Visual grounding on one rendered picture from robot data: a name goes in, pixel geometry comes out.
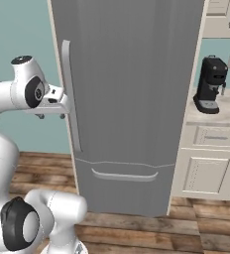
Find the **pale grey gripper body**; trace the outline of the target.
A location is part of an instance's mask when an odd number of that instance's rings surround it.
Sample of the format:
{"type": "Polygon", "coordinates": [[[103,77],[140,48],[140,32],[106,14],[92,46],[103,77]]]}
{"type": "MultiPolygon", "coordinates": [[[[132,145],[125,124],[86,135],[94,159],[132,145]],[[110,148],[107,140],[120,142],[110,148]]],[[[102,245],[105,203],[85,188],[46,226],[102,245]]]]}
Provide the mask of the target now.
{"type": "Polygon", "coordinates": [[[39,105],[33,109],[27,109],[26,113],[30,114],[68,114],[70,112],[71,106],[69,99],[66,94],[64,94],[58,103],[48,103],[45,105],[39,105]]]}

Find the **cream drawer front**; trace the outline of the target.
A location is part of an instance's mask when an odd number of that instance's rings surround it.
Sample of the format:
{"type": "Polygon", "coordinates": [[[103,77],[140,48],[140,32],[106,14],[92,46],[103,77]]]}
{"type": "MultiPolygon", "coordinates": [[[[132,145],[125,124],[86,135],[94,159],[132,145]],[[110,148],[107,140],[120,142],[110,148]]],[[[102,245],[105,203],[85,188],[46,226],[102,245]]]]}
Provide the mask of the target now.
{"type": "Polygon", "coordinates": [[[230,126],[189,123],[185,125],[181,139],[183,148],[230,150],[230,126]],[[226,136],[227,140],[204,139],[204,136],[226,136]]]}

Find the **black coffee machine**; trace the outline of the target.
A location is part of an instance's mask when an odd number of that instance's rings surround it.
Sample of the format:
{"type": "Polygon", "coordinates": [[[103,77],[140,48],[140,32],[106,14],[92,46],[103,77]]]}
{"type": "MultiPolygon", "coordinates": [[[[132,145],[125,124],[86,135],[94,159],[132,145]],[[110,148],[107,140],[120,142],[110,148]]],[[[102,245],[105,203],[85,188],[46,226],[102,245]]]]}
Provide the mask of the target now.
{"type": "Polygon", "coordinates": [[[221,58],[208,56],[202,60],[199,82],[193,96],[193,102],[199,112],[219,113],[216,96],[224,94],[227,72],[228,66],[221,58]]]}

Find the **grey freezer drawer front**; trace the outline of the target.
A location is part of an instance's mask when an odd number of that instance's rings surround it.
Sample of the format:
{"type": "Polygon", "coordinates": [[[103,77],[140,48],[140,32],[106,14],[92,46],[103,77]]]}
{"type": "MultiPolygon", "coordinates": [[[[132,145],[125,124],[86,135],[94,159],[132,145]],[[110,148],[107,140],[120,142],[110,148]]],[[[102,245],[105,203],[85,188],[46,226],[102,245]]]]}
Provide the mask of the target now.
{"type": "Polygon", "coordinates": [[[92,212],[122,213],[155,217],[168,212],[174,164],[151,167],[134,163],[90,163],[75,160],[79,193],[92,212]],[[100,173],[149,176],[159,172],[152,182],[124,182],[97,179],[100,173]]]}

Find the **cream base cupboard door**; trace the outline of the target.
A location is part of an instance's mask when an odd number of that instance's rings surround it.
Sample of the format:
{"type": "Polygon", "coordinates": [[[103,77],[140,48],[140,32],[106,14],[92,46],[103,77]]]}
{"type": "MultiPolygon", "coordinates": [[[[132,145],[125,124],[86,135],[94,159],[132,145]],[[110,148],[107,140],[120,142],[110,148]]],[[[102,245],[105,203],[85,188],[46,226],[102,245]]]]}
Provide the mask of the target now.
{"type": "Polygon", "coordinates": [[[230,152],[180,149],[172,196],[230,200],[230,152]]]}

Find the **cream wall cupboard door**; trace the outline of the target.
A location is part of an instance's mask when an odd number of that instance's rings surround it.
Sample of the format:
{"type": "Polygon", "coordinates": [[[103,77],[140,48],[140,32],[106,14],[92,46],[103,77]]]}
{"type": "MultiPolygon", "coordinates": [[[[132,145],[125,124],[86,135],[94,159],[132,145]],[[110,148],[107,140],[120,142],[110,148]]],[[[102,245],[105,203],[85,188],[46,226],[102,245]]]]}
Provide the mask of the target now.
{"type": "Polygon", "coordinates": [[[209,0],[203,37],[230,37],[230,0],[209,0]]]}

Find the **grey fridge door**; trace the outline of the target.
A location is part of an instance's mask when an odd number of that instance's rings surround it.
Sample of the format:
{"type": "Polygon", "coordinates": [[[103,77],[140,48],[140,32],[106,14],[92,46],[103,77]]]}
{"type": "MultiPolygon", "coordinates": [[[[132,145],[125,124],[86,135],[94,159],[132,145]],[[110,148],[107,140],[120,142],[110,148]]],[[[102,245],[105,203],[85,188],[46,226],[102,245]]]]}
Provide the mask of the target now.
{"type": "Polygon", "coordinates": [[[52,0],[88,163],[176,159],[204,0],[52,0]]]}

